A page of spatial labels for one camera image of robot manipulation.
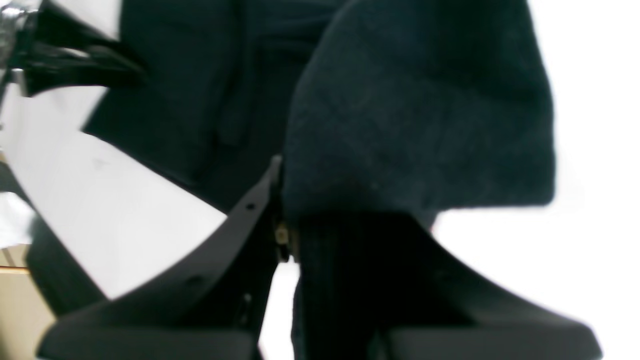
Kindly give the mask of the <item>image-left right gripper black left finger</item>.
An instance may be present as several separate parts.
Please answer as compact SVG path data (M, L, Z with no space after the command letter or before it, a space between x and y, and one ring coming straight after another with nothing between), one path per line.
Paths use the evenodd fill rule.
M46 332L39 360L260 360L259 335L277 243L282 157L208 239L114 300L77 310Z

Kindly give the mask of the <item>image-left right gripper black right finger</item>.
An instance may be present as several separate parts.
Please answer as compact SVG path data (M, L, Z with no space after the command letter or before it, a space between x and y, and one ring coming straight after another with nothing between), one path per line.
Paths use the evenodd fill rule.
M411 216L375 215L370 233L373 360L601 360L589 326L480 275Z

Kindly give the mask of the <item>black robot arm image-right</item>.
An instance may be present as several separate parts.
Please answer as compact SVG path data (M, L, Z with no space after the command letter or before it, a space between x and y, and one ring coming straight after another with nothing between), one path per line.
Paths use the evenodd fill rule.
M24 97L64 87L132 87L140 59L53 0L11 0L1 7L1 91Z

